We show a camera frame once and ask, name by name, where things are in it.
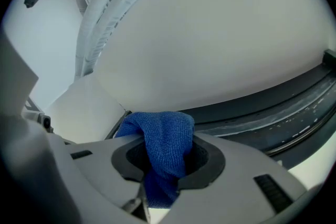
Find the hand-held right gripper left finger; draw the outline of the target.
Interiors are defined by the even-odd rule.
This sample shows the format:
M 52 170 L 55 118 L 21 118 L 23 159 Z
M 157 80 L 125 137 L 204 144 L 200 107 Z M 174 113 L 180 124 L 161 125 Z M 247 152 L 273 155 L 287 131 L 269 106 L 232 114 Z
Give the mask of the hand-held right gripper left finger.
M 80 221 L 150 221 L 144 189 L 149 161 L 142 137 L 66 144 L 52 135 L 49 143 Z

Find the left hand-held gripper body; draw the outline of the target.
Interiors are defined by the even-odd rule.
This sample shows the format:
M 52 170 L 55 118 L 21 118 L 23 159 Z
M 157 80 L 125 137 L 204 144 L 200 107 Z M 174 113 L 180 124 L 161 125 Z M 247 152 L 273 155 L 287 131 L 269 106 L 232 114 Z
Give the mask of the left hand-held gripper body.
M 48 133 L 54 132 L 50 116 L 46 115 L 31 98 L 28 98 L 25 102 L 22 117 L 41 124 Z

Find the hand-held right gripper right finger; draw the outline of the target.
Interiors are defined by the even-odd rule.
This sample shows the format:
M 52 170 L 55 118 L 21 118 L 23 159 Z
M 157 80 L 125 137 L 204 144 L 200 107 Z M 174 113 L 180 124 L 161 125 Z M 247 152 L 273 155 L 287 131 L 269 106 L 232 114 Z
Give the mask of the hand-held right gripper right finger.
M 285 168 L 244 144 L 196 133 L 207 163 L 180 179 L 163 223 L 288 223 L 308 192 Z

